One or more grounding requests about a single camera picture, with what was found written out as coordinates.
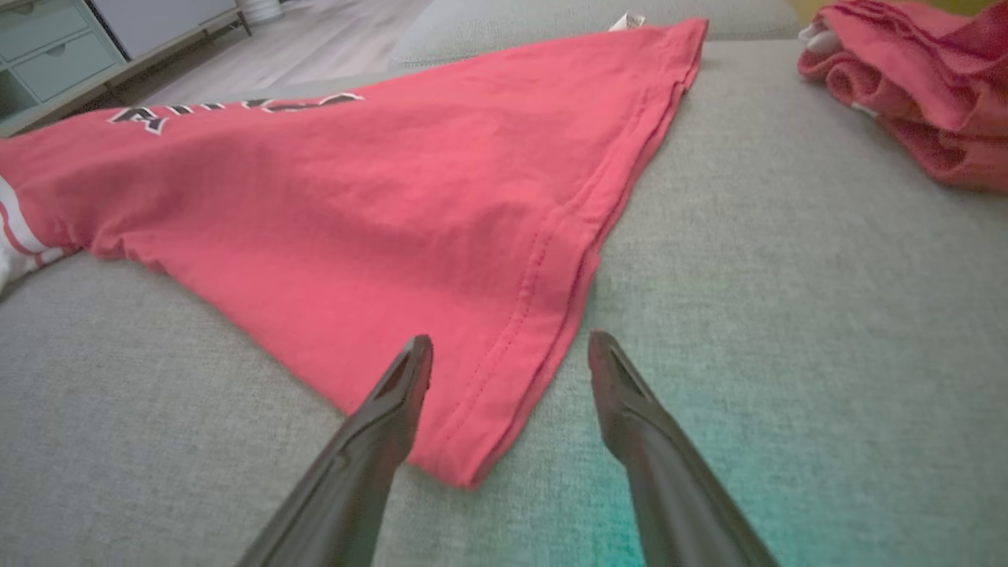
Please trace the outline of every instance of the t-shirt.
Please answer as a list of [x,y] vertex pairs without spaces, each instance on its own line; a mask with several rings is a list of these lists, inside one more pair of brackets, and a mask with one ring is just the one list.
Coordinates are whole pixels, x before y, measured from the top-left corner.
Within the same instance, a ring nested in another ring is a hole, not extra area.
[[101,110],[0,140],[0,282],[82,248],[142,262],[344,412],[428,334],[409,460],[475,488],[563,358],[706,31],[547,41],[310,100]]

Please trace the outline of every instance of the upholstery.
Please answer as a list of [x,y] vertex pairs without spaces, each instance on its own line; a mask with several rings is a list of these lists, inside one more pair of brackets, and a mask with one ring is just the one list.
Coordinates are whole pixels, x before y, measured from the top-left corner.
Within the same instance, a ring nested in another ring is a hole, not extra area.
[[434,0],[392,49],[389,64],[425,67],[605,31],[627,11],[654,25],[706,17],[709,39],[793,38],[800,28],[783,0]]
[[[525,431],[475,493],[400,469],[376,565],[641,564],[596,423],[595,327],[781,565],[1003,563],[1008,200],[928,181],[797,77],[798,48],[705,45]],[[5,290],[0,364],[0,553],[32,564],[233,564],[341,421],[125,261]]]

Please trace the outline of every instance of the white object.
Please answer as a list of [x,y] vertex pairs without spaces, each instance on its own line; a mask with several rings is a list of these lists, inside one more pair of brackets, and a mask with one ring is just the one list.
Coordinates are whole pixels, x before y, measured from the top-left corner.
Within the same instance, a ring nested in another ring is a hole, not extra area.
[[805,49],[820,55],[828,55],[844,48],[840,37],[826,18],[808,24],[808,27],[798,32],[798,39],[805,44]]
[[[0,215],[0,291],[3,291],[8,281],[61,258],[64,250],[38,241],[21,215],[17,195],[3,178],[0,178],[0,209],[7,213],[6,223]],[[10,238],[17,241],[17,246]]]
[[622,31],[624,29],[636,29],[644,25],[644,16],[640,14],[634,14],[632,12],[627,12],[623,14],[623,17],[617,20],[609,31]]
[[238,0],[238,7],[250,25],[266,23],[283,17],[280,0]]

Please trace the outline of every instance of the white stripe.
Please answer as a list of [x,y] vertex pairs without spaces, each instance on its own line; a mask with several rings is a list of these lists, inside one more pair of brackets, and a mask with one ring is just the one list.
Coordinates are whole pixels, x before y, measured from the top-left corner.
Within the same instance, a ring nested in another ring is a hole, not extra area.
[[64,257],[66,254],[67,253],[64,252],[64,249],[60,246],[58,248],[49,248],[48,250],[45,250],[40,254],[39,258],[42,260],[42,265],[48,265]]
[[872,118],[878,118],[879,117],[879,113],[878,112],[875,112],[874,110],[868,108],[867,106],[865,106],[865,105],[863,105],[863,104],[861,104],[859,102],[852,102],[851,103],[851,108],[853,108],[854,110],[860,110],[861,112],[864,112],[865,114],[867,114],[868,116],[871,116]]
[[3,217],[0,217],[0,291],[5,284],[31,271],[31,266],[35,265],[35,258],[17,251],[7,240],[3,227]]
[[0,177],[0,203],[3,204],[4,208],[7,209],[7,220],[10,223],[11,233],[14,234],[14,238],[17,239],[17,243],[23,248],[30,252],[44,252],[48,249],[48,246],[43,245],[41,242],[35,238],[32,234],[31,229],[28,228],[28,223],[25,222],[24,216],[21,215],[21,207],[17,203],[17,195],[14,193],[14,188],[10,187],[7,180]]

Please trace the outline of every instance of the mint green dresser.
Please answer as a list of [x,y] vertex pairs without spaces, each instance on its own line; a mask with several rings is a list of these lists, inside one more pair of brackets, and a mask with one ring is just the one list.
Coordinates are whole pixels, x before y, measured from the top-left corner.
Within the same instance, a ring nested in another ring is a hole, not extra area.
[[0,123],[124,63],[84,0],[0,0]]

